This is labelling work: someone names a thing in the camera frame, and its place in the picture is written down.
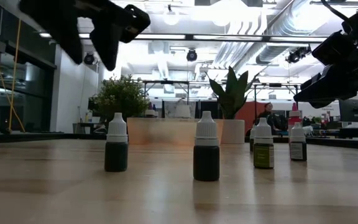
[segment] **wooden table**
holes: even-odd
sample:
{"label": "wooden table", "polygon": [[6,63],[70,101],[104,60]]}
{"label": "wooden table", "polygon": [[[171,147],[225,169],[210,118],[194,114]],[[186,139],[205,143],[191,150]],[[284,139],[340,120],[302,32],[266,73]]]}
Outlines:
{"label": "wooden table", "polygon": [[104,141],[0,144],[4,223],[358,223],[358,150],[309,145],[306,163],[276,144],[275,169],[248,144],[221,147],[219,182],[192,177],[192,148],[131,146],[129,167],[103,171]]}

